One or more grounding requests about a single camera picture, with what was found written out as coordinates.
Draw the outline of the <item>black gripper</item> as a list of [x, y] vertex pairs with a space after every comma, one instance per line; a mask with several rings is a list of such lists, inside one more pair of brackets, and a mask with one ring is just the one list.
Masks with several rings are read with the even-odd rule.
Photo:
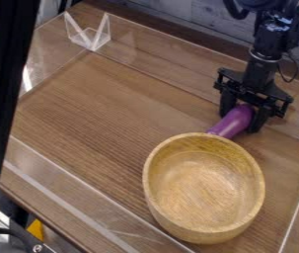
[[259, 132], [270, 117], [283, 118], [294, 101], [274, 81], [268, 81], [263, 88], [251, 87], [244, 82], [244, 74], [227, 68], [218, 70], [214, 88], [220, 92], [220, 117], [235, 107], [236, 101], [243, 101], [258, 108], [252, 114], [248, 133]]

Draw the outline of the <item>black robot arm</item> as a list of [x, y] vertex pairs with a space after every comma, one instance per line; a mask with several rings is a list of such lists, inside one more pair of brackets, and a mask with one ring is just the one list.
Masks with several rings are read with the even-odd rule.
[[255, 13], [254, 42], [244, 71], [218, 70], [214, 88], [220, 92], [220, 121], [210, 132], [224, 138], [255, 133], [272, 117], [282, 118], [292, 97], [278, 87], [279, 62], [299, 46], [299, 0], [223, 0], [234, 19]]

